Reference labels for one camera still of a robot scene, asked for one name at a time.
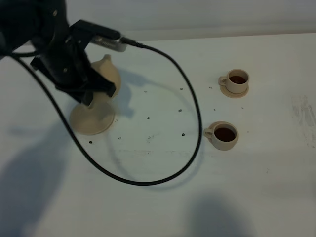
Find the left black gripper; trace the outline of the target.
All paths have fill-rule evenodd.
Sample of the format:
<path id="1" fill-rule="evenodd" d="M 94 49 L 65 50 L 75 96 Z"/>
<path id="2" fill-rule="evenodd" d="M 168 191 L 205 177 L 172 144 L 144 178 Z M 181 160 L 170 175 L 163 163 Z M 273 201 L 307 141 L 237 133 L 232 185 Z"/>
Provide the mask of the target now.
<path id="1" fill-rule="evenodd" d="M 88 60 L 85 48 L 91 41 L 91 34 L 54 32 L 52 36 L 41 35 L 31 40 L 35 49 L 44 49 L 32 60 L 34 69 L 42 72 L 58 90 L 86 106 L 91 104 L 93 92 L 114 95 L 115 84 L 96 72 Z"/>

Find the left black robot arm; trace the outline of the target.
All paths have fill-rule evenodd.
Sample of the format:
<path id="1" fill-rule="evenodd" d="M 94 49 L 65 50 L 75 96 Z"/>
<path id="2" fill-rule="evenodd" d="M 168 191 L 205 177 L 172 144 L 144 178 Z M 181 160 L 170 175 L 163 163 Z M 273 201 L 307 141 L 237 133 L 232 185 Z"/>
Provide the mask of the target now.
<path id="1" fill-rule="evenodd" d="M 64 0 L 2 0 L 0 51 L 32 57 L 31 66 L 79 103 L 89 105 L 94 92 L 113 96 L 116 86 L 93 69 L 85 48 L 94 37 L 109 40 L 118 31 L 84 20 L 69 25 Z"/>

